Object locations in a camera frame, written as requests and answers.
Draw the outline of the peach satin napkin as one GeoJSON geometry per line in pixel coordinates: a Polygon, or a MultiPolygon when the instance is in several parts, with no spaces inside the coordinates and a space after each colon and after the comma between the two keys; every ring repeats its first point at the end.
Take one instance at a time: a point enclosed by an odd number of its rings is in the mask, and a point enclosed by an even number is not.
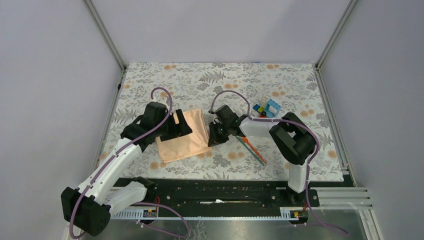
{"type": "Polygon", "coordinates": [[[158,155],[164,163],[175,162],[212,150],[208,146],[209,133],[202,110],[197,108],[184,111],[183,116],[192,129],[192,133],[166,141],[156,138],[158,155]]]}

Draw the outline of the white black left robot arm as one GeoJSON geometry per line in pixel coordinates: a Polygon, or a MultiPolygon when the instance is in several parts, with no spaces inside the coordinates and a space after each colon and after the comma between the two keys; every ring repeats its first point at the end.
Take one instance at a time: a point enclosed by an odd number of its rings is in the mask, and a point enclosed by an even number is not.
{"type": "Polygon", "coordinates": [[[99,235],[112,216],[132,205],[165,205],[155,202],[155,185],[138,177],[123,188],[111,192],[127,166],[141,157],[157,138],[173,140],[193,133],[192,123],[183,111],[172,111],[171,105],[151,101],[144,113],[127,125],[120,134],[108,159],[76,188],[66,187],[61,193],[63,217],[69,222],[69,236],[73,240],[84,234],[99,235]]]}

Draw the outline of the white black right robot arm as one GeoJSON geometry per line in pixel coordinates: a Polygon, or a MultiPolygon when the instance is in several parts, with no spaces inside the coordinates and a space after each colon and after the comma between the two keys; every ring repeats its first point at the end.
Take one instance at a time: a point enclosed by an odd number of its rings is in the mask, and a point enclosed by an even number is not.
{"type": "Polygon", "coordinates": [[[307,199],[308,160],[316,156],[320,147],[316,135],[297,115],[288,112],[282,118],[238,116],[228,105],[208,112],[216,116],[209,123],[209,147],[226,143],[229,136],[272,139],[289,162],[287,201],[299,206],[307,199]]]}

